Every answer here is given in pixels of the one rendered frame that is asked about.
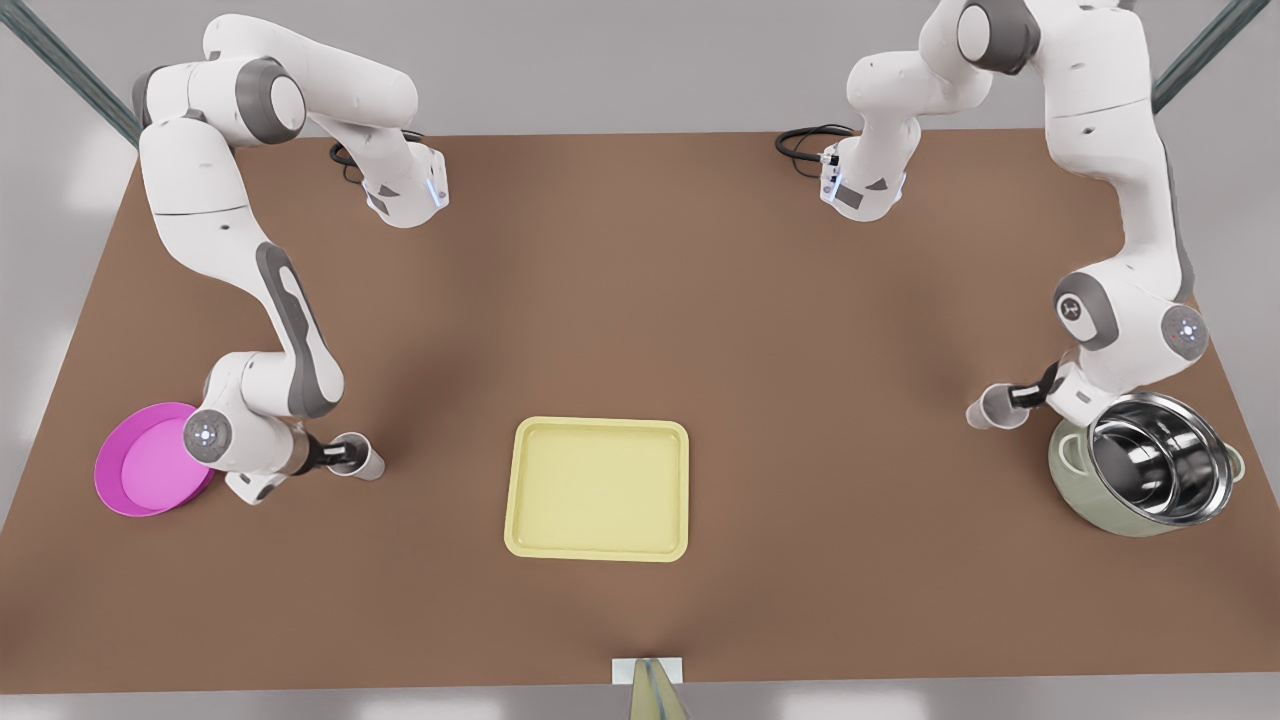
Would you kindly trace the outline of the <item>white IKEA cup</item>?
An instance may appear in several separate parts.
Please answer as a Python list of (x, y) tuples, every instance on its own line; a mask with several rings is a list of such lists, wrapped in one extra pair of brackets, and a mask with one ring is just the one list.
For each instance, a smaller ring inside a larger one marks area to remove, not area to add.
[(347, 432), (324, 446), (324, 465), (337, 477), (376, 480), (385, 471), (381, 455), (369, 438), (357, 432)]
[(969, 427), (974, 429), (1011, 430), (1023, 425), (1030, 415), (1027, 407), (1019, 407), (1012, 401), (1014, 386), (992, 384), (983, 391), (965, 411)]

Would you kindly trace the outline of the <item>pink round plate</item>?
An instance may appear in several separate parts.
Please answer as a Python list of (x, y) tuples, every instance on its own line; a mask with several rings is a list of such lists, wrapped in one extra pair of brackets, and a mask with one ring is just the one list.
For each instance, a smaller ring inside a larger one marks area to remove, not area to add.
[(100, 500), (116, 514), (146, 518), (197, 497), (215, 471), (193, 460), (183, 430), (196, 407), (154, 404), (122, 420), (102, 442), (93, 468)]

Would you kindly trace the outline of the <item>yellow rectangular tray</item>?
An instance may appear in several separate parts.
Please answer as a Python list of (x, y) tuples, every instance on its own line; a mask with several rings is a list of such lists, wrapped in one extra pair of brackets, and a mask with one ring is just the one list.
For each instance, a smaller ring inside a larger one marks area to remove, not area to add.
[(530, 416), (515, 432), (504, 543), (517, 557), (673, 562), (689, 546), (676, 421)]

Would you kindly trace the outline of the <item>steel pot with green outside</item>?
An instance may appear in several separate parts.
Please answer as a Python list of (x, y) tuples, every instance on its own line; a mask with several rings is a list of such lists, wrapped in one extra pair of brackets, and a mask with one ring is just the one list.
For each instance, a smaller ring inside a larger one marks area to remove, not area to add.
[(1047, 459), (1057, 492), (1079, 518), (1132, 538), (1216, 518), (1245, 475), (1240, 452), (1203, 416), (1149, 391), (1124, 395), (1088, 427), (1060, 421)]

